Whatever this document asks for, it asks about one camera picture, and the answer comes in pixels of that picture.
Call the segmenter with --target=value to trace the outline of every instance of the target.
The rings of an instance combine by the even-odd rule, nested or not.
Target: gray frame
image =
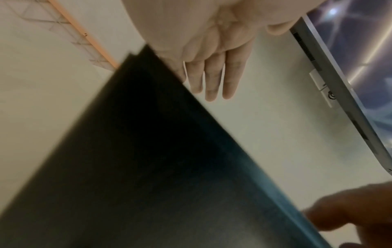
[[[391,155],[376,134],[374,124],[364,114],[364,107],[308,16],[302,17],[291,29],[291,33],[377,160],[392,175]]]

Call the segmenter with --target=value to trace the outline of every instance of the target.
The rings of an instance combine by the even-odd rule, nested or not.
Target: orange beam
[[[95,49],[114,67],[118,68],[119,64],[114,58],[96,41],[96,39],[85,30],[80,23],[72,17],[72,15],[57,0],[49,0],[49,2],[76,28],[86,39],[93,45]]]

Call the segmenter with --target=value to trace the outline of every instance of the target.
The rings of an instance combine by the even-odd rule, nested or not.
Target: screen
[[[308,16],[392,154],[392,1],[328,0]]]

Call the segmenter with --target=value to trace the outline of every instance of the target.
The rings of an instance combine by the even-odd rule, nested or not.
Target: skin
[[[392,247],[392,182],[321,198],[304,213],[320,231],[354,224],[362,244],[343,244],[341,248]]]
[[[156,54],[186,80],[193,93],[213,101],[222,71],[223,97],[231,98],[244,72],[255,36],[266,27],[287,30],[323,0],[123,0],[141,36]]]

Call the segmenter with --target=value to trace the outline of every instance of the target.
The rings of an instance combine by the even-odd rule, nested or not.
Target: ceiling
[[[0,0],[0,14],[11,14],[66,39],[93,64],[108,70],[113,66],[48,0]]]

